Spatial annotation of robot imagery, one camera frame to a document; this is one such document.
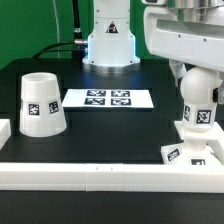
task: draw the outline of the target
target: green wall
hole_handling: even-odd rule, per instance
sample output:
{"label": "green wall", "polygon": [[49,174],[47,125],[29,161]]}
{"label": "green wall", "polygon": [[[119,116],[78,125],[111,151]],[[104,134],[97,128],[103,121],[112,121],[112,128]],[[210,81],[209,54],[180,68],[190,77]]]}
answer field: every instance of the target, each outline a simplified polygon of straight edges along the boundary
{"label": "green wall", "polygon": [[[56,0],[61,41],[73,39],[72,0]],[[93,1],[79,0],[84,37],[93,29]],[[140,0],[131,0],[131,31],[137,39],[137,55],[153,58],[145,46],[143,12]],[[18,58],[32,57],[42,48],[56,43],[56,23],[52,0],[0,0],[0,69]],[[57,57],[47,54],[44,57]]]}
{"label": "green wall", "polygon": [[[73,39],[71,0],[57,0],[61,40]],[[52,0],[0,0],[0,68],[56,43]]]}

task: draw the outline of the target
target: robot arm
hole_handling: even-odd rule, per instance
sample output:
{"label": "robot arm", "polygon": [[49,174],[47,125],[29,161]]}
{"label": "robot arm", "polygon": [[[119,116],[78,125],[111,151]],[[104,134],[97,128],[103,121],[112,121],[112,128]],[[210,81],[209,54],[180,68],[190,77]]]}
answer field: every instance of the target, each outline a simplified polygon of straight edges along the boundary
{"label": "robot arm", "polygon": [[130,31],[130,0],[94,0],[94,30],[88,38],[84,68],[120,73],[139,62]]}
{"label": "robot arm", "polygon": [[[221,0],[167,0],[148,4],[144,13],[145,41],[150,53],[170,59],[176,77],[183,77],[183,119],[175,122],[184,142],[162,147],[170,165],[219,165],[224,155],[223,131],[215,122],[217,101],[223,103],[224,2]],[[189,72],[184,63],[195,66]],[[222,147],[209,148],[209,142]]]}

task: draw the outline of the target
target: white plastic cup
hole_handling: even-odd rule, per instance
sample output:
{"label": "white plastic cup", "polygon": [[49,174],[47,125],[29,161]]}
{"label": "white plastic cup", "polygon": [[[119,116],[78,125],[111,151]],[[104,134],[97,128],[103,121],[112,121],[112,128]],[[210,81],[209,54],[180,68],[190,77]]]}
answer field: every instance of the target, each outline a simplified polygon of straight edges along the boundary
{"label": "white plastic cup", "polygon": [[30,137],[48,137],[66,129],[57,77],[30,73],[22,77],[20,132]]}

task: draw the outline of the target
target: printed marker sheet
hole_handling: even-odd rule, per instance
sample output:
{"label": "printed marker sheet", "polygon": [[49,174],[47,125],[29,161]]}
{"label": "printed marker sheet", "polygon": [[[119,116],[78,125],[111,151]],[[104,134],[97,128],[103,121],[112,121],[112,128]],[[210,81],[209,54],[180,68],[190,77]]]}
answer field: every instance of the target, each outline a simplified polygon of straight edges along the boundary
{"label": "printed marker sheet", "polygon": [[69,89],[63,107],[154,108],[148,90]]}

